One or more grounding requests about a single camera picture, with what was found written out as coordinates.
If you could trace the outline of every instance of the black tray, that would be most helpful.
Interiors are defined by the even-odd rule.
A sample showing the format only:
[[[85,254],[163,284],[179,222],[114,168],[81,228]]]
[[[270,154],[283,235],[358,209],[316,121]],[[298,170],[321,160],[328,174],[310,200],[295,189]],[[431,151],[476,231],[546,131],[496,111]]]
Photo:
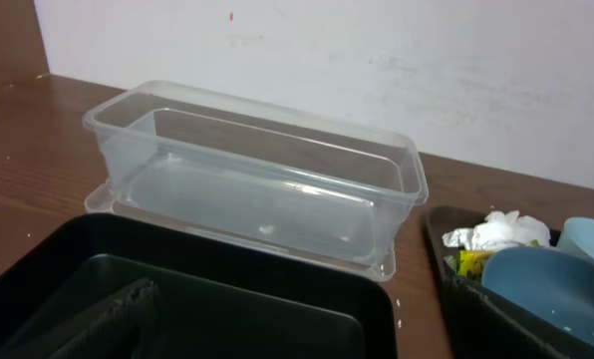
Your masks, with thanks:
[[[474,227],[486,214],[452,206],[425,215],[430,255],[445,325],[457,358],[594,358],[594,347],[569,335],[467,278],[454,274],[444,257],[457,248],[444,246],[444,233]],[[550,244],[560,232],[550,229]]]
[[[0,276],[0,347],[140,278],[159,289],[158,358],[396,358],[376,283],[109,215],[75,218]]]

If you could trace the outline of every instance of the light blue bowl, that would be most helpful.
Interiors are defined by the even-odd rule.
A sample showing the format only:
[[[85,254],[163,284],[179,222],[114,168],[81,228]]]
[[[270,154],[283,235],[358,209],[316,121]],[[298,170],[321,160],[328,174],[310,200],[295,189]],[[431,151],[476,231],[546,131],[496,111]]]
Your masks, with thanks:
[[[594,219],[581,217],[567,219],[556,247],[566,253],[589,256],[594,260]]]
[[[594,263],[552,249],[516,247],[485,265],[482,284],[594,345]]]

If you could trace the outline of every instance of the crumpled white tissue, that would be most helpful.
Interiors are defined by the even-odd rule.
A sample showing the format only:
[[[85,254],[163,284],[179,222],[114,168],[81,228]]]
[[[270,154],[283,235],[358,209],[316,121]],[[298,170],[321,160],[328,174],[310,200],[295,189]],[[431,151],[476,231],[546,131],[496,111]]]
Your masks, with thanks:
[[[447,247],[464,246],[466,250],[502,250],[514,246],[538,245],[549,247],[549,228],[542,221],[524,215],[518,210],[504,214],[493,211],[485,218],[485,223],[475,228],[459,228],[443,236]]]

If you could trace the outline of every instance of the yellow wrapper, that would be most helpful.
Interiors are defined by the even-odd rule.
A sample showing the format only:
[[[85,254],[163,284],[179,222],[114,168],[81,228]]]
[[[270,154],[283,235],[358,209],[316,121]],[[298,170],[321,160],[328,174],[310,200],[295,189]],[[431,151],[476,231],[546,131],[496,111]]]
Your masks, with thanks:
[[[483,268],[493,254],[491,250],[460,250],[456,274],[480,283]]]

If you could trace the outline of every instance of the brown tray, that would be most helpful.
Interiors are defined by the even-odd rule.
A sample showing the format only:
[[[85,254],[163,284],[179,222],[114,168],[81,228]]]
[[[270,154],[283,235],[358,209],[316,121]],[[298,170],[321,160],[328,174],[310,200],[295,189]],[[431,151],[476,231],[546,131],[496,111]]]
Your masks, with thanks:
[[[455,358],[594,358],[594,347],[465,277],[444,261],[458,248],[444,233],[483,223],[486,214],[440,206],[425,214],[424,237]],[[550,244],[560,231],[550,229]]]

